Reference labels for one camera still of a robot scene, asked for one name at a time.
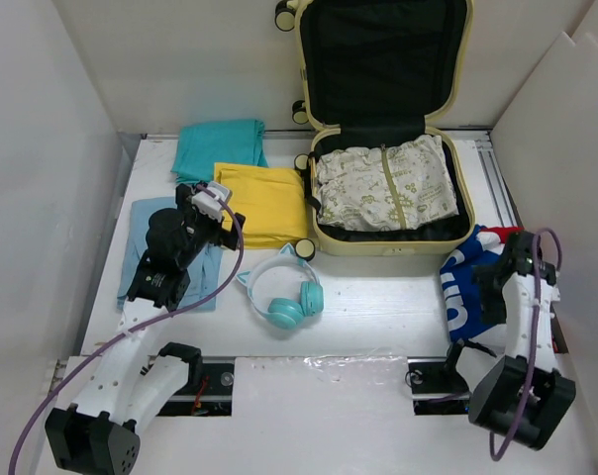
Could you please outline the light blue shirt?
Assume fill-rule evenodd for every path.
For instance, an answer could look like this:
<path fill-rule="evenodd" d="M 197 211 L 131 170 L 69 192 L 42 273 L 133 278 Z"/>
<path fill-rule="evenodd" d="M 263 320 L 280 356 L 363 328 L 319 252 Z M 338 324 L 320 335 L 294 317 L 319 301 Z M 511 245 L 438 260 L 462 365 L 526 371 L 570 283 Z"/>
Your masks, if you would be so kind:
<path fill-rule="evenodd" d="M 132 203 L 130 229 L 122 264 L 121 280 L 117 291 L 117 308 L 123 309 L 127 292 L 132 284 L 141 257 L 147 250 L 146 234 L 150 216 L 161 209 L 175 209 L 173 197 L 157 197 L 137 200 Z M 191 305 L 213 293 L 219 284 L 219 273 L 223 251 L 207 245 L 188 267 L 189 286 L 178 305 Z"/>

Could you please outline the red white blue shirt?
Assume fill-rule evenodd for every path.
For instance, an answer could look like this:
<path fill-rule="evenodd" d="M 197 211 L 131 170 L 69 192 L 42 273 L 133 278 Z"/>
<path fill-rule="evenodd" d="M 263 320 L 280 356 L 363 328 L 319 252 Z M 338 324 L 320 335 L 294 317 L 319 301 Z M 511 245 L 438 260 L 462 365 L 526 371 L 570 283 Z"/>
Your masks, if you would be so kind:
<path fill-rule="evenodd" d="M 476 225 L 469 237 L 448 255 L 439 275 L 451 342 L 470 340 L 490 348 L 505 345 L 507 326 L 486 325 L 481 320 L 479 288 L 472 282 L 473 268 L 495 263 L 510 234 L 521 230 Z"/>

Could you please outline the cream printed zip pouch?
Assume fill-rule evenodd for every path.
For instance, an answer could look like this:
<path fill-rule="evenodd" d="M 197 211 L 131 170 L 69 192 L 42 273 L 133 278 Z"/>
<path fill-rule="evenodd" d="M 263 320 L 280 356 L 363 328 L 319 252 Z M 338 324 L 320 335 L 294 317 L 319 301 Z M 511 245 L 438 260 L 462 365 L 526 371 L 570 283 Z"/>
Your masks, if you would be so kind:
<path fill-rule="evenodd" d="M 316 164 L 318 223 L 349 232 L 413 231 L 458 214 L 443 141 L 349 147 Z"/>

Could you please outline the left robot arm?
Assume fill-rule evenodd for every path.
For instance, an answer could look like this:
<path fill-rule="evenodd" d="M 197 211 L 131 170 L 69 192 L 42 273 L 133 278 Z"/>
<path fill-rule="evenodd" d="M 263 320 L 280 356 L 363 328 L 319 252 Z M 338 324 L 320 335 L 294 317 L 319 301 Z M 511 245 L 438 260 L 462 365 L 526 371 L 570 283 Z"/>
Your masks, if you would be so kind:
<path fill-rule="evenodd" d="M 53 460 L 78 474 L 129 474 L 141 433 L 178 390 L 202 383 L 200 352 L 193 346 L 156 343 L 168 321 L 182 312 L 188 268 L 207 247 L 244 250 L 245 217 L 228 206 L 232 192 L 217 182 L 180 184 L 175 207 L 149 218 L 146 249 L 124 301 L 120 332 L 97 349 L 98 364 L 66 409 L 45 423 Z"/>

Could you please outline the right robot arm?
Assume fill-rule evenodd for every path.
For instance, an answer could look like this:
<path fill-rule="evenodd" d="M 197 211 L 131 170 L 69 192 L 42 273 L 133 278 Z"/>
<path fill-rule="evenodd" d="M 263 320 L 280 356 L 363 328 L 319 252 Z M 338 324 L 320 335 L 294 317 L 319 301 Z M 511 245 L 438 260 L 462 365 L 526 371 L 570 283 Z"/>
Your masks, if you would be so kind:
<path fill-rule="evenodd" d="M 495 461 L 511 442 L 542 449 L 576 396 L 555 358 L 550 320 L 561 264 L 544 261 L 542 235 L 477 226 L 439 271 L 450 341 L 503 351 L 472 390 L 468 412 L 472 424 L 503 437 L 489 447 Z"/>

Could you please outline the teal folded cloth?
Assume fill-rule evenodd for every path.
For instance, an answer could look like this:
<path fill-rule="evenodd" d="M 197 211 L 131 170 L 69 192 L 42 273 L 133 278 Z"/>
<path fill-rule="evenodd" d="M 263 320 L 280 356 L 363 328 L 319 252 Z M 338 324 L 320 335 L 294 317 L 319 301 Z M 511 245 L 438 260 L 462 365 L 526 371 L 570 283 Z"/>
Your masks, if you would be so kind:
<path fill-rule="evenodd" d="M 265 124 L 258 119 L 207 122 L 183 127 L 171 172 L 178 184 L 211 181 L 215 164 L 267 167 L 263 150 Z"/>

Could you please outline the yellow folded cloth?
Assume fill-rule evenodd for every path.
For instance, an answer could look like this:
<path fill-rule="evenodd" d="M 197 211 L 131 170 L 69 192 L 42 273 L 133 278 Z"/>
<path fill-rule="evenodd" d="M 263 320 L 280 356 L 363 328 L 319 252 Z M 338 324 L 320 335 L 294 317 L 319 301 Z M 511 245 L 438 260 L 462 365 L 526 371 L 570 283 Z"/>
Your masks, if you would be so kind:
<path fill-rule="evenodd" d="M 297 171 L 218 162 L 214 180 L 231 190 L 234 213 L 246 217 L 247 249 L 281 248 L 308 236 L 303 182 Z"/>

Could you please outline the teal cat-ear headphones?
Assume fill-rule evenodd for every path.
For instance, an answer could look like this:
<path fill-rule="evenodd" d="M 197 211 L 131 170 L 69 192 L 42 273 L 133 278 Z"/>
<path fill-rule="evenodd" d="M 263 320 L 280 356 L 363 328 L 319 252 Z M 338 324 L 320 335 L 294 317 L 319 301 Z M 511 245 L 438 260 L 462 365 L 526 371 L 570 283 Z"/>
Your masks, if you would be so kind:
<path fill-rule="evenodd" d="M 324 288 L 311 266 L 316 250 L 310 239 L 300 239 L 237 274 L 252 308 L 269 324 L 291 331 L 324 311 Z"/>

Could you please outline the yellow open suitcase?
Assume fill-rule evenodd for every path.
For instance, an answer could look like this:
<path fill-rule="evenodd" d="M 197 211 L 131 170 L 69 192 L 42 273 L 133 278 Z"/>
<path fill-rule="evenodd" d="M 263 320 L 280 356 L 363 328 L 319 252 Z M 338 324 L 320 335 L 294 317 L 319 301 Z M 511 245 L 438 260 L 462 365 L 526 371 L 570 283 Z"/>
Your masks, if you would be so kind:
<path fill-rule="evenodd" d="M 295 159 L 318 249 L 337 256 L 440 255 L 464 242 L 475 213 L 460 157 L 432 122 L 456 98 L 473 17 L 470 1 L 280 1 L 274 23 L 295 35 L 303 96 L 292 119 L 317 132 Z M 321 225 L 316 165 L 351 145 L 443 141 L 457 214 L 413 231 L 352 232 Z"/>

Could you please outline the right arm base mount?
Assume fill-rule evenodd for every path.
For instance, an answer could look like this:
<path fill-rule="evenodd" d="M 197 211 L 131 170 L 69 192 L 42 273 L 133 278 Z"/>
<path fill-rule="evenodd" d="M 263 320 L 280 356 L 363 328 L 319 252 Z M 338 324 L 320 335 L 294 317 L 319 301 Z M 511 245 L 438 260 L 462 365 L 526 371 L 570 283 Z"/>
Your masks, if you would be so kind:
<path fill-rule="evenodd" d="M 416 416 L 466 416 L 470 390 L 466 380 L 442 357 L 409 358 L 405 383 Z"/>

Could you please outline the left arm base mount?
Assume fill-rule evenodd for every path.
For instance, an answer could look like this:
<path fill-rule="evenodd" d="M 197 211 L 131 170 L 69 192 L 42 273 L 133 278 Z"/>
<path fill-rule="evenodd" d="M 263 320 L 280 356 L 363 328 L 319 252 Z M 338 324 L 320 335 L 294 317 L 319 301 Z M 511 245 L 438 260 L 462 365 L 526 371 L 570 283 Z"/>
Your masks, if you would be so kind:
<path fill-rule="evenodd" d="M 234 359 L 205 359 L 199 385 L 176 392 L 157 415 L 159 417 L 229 417 L 233 409 L 234 384 Z"/>

